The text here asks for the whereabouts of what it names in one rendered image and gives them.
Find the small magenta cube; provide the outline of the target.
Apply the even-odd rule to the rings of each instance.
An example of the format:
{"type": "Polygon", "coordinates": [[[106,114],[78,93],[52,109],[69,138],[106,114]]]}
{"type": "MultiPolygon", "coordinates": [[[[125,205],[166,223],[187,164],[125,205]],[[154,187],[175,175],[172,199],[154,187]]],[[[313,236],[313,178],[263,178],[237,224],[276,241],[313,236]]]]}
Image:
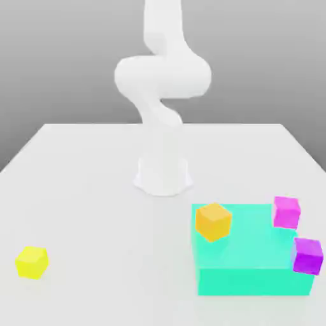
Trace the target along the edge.
{"type": "Polygon", "coordinates": [[[301,207],[294,197],[276,196],[273,201],[272,221],[274,227],[297,229],[301,207]]]}

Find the small purple cube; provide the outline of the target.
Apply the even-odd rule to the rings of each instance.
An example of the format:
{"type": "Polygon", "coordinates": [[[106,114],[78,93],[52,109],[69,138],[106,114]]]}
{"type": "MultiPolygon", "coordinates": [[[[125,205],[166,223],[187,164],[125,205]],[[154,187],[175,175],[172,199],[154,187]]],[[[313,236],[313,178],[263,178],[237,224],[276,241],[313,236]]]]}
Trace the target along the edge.
{"type": "Polygon", "coordinates": [[[295,237],[291,263],[297,273],[319,275],[323,263],[323,250],[319,240],[295,237]]]}

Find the small orange cube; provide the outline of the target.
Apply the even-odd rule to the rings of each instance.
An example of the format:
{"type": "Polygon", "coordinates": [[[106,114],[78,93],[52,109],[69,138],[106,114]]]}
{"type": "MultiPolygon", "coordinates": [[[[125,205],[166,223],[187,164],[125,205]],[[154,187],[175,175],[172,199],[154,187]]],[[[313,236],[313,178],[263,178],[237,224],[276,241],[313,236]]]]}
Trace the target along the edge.
{"type": "Polygon", "coordinates": [[[230,234],[232,213],[218,203],[196,209],[195,229],[209,242],[215,242],[230,234]]]}

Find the small yellow cube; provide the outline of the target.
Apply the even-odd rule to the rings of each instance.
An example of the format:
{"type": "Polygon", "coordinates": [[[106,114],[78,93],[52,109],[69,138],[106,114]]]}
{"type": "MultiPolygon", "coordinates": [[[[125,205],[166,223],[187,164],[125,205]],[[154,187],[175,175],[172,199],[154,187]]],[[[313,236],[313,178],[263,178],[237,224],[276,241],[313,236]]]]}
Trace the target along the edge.
{"type": "Polygon", "coordinates": [[[15,259],[20,277],[38,280],[48,267],[49,259],[45,248],[26,246],[15,259]]]}

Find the large turquoise box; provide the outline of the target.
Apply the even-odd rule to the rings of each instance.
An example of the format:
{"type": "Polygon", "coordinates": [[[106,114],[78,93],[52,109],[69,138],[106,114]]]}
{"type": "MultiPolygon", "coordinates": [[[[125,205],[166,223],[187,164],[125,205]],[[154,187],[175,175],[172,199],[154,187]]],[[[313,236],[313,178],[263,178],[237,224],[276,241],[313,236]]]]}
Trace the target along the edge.
{"type": "Polygon", "coordinates": [[[273,227],[271,204],[224,204],[230,234],[207,241],[191,229],[198,295],[309,295],[312,274],[292,269],[297,233],[273,227]]]}

